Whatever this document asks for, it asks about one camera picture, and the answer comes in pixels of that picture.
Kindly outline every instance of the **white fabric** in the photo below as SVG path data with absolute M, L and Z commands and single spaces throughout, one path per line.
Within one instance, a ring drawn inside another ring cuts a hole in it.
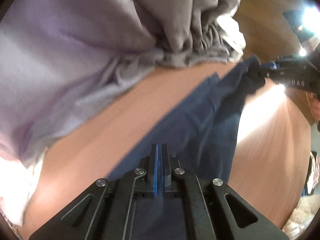
M 307 188 L 308 188 L 308 194 L 311 194 L 313 189 L 313 178 L 316 172 L 316 159 L 313 156 L 313 154 L 310 152 L 310 158 L 311 158 L 311 173 L 307 181 Z
M 300 198 L 298 206 L 292 212 L 282 231 L 289 240 L 297 239 L 313 220 L 320 206 L 320 195 L 311 195 Z
M 320 43 L 320 37 L 318 36 L 313 36 L 307 41 L 304 41 L 301 46 L 306 50 L 307 54 L 310 54 L 315 51 L 316 47 Z
M 220 27 L 221 38 L 229 44 L 236 53 L 230 53 L 231 57 L 228 61 L 238 62 L 243 56 L 243 49 L 246 42 L 243 34 L 239 30 L 238 23 L 230 15 L 221 15 L 217 18 L 218 26 Z
M 15 225 L 23 225 L 23 214 L 36 190 L 47 150 L 28 169 L 18 160 L 0 158 L 0 208 Z

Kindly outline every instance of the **purple cloth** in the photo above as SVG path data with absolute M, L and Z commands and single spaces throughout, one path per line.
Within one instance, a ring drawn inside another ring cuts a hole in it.
M 0 156 L 28 167 L 157 65 L 229 56 L 240 0 L 15 0 L 0 23 Z

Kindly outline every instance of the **black gripper frame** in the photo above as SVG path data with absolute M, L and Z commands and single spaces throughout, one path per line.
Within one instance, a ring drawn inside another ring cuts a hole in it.
M 137 199 L 155 197 L 182 198 L 188 240 L 288 239 L 225 182 L 198 179 L 166 144 L 153 144 L 138 168 L 118 180 L 98 179 L 30 240 L 130 240 Z
M 307 57 L 289 57 L 274 61 L 274 66 L 259 69 L 249 69 L 248 75 L 251 78 L 270 78 L 275 83 L 283 84 L 306 92 L 317 94 L 320 100 L 320 71 L 318 65 L 313 65 Z M 320 132 L 320 122 L 317 121 L 317 128 Z

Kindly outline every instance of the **wooden table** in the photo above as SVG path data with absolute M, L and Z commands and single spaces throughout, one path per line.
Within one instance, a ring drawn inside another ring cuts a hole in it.
M 28 239 L 97 178 L 110 173 L 207 76 L 217 72 L 222 77 L 232 67 L 212 63 L 183 70 L 158 68 L 110 107 L 56 143 L 46 155 L 24 226 L 19 230 L 23 239 Z M 257 96 L 272 86 L 270 83 Z M 239 143 L 230 185 L 280 226 L 301 194 L 309 148 L 310 126 L 284 95 L 275 114 Z

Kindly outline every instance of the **wooden surface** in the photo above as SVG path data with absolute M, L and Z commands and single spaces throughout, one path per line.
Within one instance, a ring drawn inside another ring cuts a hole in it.
M 311 135 L 308 121 L 283 91 L 274 90 L 263 102 L 256 102 L 260 106 L 255 105 L 255 100 L 274 86 L 267 80 L 257 95 L 248 98 L 256 111 L 245 114 L 245 106 L 239 132 L 252 121 L 264 120 L 237 143 L 229 185 L 282 228 L 297 206 L 306 180 Z M 267 108 L 267 116 L 261 114 L 261 107 Z
M 242 0 L 234 19 L 239 23 L 247 43 L 244 57 L 256 54 L 262 63 L 267 63 L 280 55 L 298 53 L 299 40 L 283 13 L 304 7 L 303 0 Z M 305 93 L 294 89 L 287 89 L 286 93 L 309 123 L 313 123 L 315 120 Z

